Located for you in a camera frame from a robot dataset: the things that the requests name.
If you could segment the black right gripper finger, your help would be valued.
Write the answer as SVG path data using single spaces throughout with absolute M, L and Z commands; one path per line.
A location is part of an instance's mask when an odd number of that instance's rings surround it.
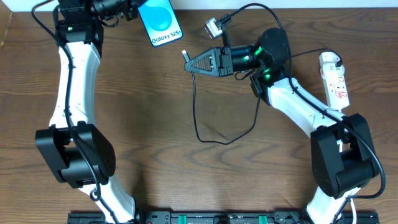
M 204 69 L 204 68 L 196 68 L 193 67 L 189 64 L 185 64 L 184 65 L 185 70 L 189 71 L 189 72 L 193 72 L 193 73 L 201 73 L 204 75 L 208 75 L 208 76 L 212 76 L 212 77 L 218 77 L 219 73 L 215 68 L 209 68 L 209 69 Z
M 218 69 L 221 67 L 221 47 L 212 47 L 185 63 L 186 69 Z

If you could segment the blue screen smartphone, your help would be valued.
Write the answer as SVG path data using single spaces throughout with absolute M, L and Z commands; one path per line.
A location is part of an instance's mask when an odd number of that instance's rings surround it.
M 147 0 L 138 7 L 139 15 L 153 47 L 183 38 L 170 0 Z

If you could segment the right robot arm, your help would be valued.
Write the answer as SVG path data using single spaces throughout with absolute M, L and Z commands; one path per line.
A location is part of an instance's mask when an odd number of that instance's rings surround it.
M 327 93 L 321 102 L 292 76 L 287 34 L 267 29 L 254 44 L 239 47 L 225 42 L 190 58 L 183 55 L 192 74 L 227 77 L 244 72 L 259 101 L 288 116 L 310 139 L 312 173 L 317 189 L 297 218 L 297 223 L 377 223 L 375 213 L 352 210 L 359 191 L 385 173 L 378 159 L 368 122 L 360 114 L 345 115 L 344 67 L 332 51 L 320 55 L 321 75 Z

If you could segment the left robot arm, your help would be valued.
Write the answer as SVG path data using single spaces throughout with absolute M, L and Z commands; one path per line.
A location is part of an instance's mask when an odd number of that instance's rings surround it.
M 49 31 L 58 46 L 60 82 L 49 126 L 35 145 L 54 177 L 78 189 L 99 207 L 104 223 L 145 223 L 116 176 L 112 144 L 96 127 L 95 81 L 101 63 L 104 28 L 138 16 L 141 1 L 59 1 Z

